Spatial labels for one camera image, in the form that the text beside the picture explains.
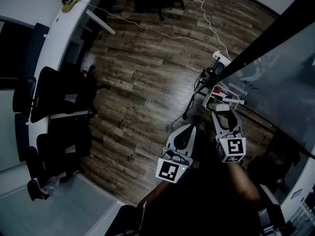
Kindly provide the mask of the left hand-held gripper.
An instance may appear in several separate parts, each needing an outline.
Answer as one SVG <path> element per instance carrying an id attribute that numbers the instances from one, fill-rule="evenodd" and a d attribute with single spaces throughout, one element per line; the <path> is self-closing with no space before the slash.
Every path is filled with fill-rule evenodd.
<path id="1" fill-rule="evenodd" d="M 194 123 L 184 125 L 172 132 L 158 159 L 156 177 L 177 183 L 193 164 L 193 159 L 184 155 L 192 154 L 197 127 Z"/>

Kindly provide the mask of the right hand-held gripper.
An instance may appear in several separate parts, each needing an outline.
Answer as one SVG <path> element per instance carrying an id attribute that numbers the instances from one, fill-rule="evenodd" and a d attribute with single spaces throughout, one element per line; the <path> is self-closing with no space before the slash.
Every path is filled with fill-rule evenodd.
<path id="1" fill-rule="evenodd" d="M 223 135 L 221 122 L 215 111 L 211 111 L 217 136 Z M 246 138 L 243 136 L 242 119 L 234 108 L 230 107 L 228 127 L 231 133 L 217 138 L 216 149 L 222 163 L 240 162 L 246 155 Z"/>

